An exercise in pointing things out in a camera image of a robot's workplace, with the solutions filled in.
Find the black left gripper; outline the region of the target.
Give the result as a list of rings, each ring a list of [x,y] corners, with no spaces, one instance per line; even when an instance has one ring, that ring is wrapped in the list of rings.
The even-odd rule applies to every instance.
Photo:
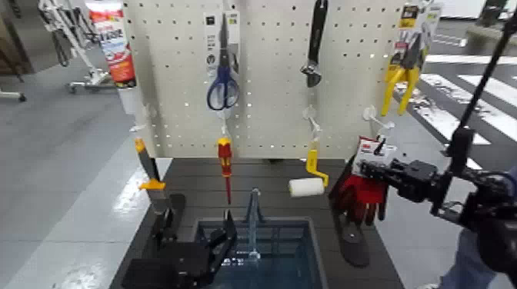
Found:
[[[168,208],[161,216],[160,241],[174,239],[172,225],[175,212]],[[213,231],[205,245],[178,242],[166,246],[155,257],[133,258],[122,278],[122,287],[201,288],[209,283],[228,253],[235,246],[237,230],[229,209],[223,214],[223,227]]]

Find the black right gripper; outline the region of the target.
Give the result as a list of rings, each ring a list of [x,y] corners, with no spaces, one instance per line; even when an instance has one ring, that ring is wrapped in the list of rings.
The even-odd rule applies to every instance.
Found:
[[[400,197],[415,203],[428,198],[432,181],[438,174],[433,164],[419,160],[406,164],[396,158],[389,163],[361,161],[359,171],[368,179],[397,188]]]

